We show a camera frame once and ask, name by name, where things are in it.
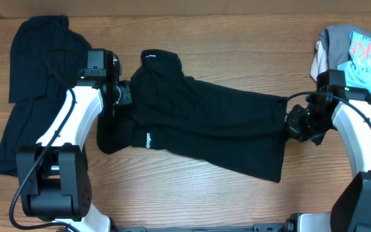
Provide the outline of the black t-shirt with logo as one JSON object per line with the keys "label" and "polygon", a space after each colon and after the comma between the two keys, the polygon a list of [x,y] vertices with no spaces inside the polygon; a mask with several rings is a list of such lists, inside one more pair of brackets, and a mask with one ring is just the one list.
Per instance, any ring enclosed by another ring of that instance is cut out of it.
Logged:
{"label": "black t-shirt with logo", "polygon": [[107,154],[128,146],[205,160],[273,182],[281,180],[287,136],[286,99],[186,76],[177,54],[144,50],[130,79],[132,102],[106,104],[97,146]]}

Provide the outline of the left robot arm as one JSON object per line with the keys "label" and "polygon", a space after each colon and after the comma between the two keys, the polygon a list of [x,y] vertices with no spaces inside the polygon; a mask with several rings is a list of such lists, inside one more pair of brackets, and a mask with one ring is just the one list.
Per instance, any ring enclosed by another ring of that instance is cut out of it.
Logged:
{"label": "left robot arm", "polygon": [[66,231],[116,231],[113,219],[92,202],[91,182],[82,154],[90,128],[105,108],[132,102],[129,82],[120,81],[118,55],[88,51],[74,86],[62,80],[66,99],[46,132],[16,155],[19,187],[9,209],[17,229],[62,226]]}

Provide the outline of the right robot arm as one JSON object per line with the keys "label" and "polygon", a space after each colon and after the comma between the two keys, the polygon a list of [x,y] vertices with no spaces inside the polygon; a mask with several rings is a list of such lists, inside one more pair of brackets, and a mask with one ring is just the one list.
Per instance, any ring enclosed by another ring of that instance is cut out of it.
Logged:
{"label": "right robot arm", "polygon": [[371,231],[371,94],[346,84],[341,70],[318,75],[316,91],[305,92],[308,102],[295,105],[286,118],[288,136],[321,144],[336,130],[346,148],[353,179],[326,213],[296,213],[285,231]]}

